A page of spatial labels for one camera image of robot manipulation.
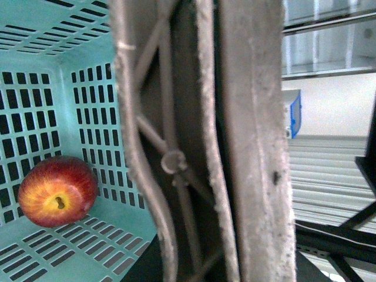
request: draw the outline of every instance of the black metal frame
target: black metal frame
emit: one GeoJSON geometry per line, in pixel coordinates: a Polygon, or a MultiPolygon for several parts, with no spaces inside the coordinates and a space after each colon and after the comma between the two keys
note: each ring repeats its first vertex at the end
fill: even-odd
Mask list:
{"type": "MultiPolygon", "coordinates": [[[[356,157],[355,162],[376,196],[376,104],[365,156],[356,157]]],[[[297,221],[297,248],[327,259],[346,282],[363,281],[349,259],[357,260],[356,267],[367,270],[373,264],[376,272],[376,234],[356,230],[375,216],[376,201],[339,227],[297,221]]]]}

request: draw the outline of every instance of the black bar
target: black bar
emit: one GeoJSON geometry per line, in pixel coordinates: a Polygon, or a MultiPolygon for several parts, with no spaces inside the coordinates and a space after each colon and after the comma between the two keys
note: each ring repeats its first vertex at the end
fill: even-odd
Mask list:
{"type": "Polygon", "coordinates": [[[356,13],[348,13],[345,15],[319,19],[317,21],[303,22],[296,25],[286,26],[283,30],[283,34],[285,36],[294,35],[298,33],[317,31],[325,28],[349,25],[351,23],[356,24],[358,22],[371,21],[373,19],[376,19],[376,9],[370,9],[356,13]]]}
{"type": "Polygon", "coordinates": [[[330,255],[328,261],[346,282],[364,282],[341,256],[330,255]]]}
{"type": "Polygon", "coordinates": [[[370,127],[370,134],[368,134],[368,144],[365,157],[375,165],[376,158],[376,101],[374,103],[374,111],[372,113],[372,121],[370,127]]]}
{"type": "Polygon", "coordinates": [[[364,179],[367,181],[368,185],[370,185],[370,188],[372,192],[374,192],[376,196],[376,161],[373,157],[355,157],[355,163],[357,164],[360,172],[362,173],[364,179]]]}
{"type": "Polygon", "coordinates": [[[345,221],[340,227],[359,229],[364,224],[369,222],[374,216],[376,216],[376,202],[370,204],[364,210],[345,221]]]}
{"type": "Polygon", "coordinates": [[[296,238],[300,251],[316,249],[376,264],[375,234],[297,220],[296,238]]]}

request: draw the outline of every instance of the plastic basket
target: plastic basket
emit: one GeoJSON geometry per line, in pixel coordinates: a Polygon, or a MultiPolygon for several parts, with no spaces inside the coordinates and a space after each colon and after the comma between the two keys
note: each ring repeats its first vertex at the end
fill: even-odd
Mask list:
{"type": "Polygon", "coordinates": [[[4,0],[0,18],[0,281],[120,281],[156,234],[123,157],[104,0],[4,0]],[[100,196],[80,222],[31,223],[18,187],[54,155],[87,161],[100,196]]]}

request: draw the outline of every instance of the red apple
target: red apple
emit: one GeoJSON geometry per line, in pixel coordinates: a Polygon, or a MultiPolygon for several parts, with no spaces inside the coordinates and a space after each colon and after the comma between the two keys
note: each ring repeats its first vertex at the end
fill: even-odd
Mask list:
{"type": "Polygon", "coordinates": [[[18,202],[32,222],[56,227],[81,220],[92,208],[98,181],[77,157],[57,156],[38,163],[24,178],[18,202]]]}

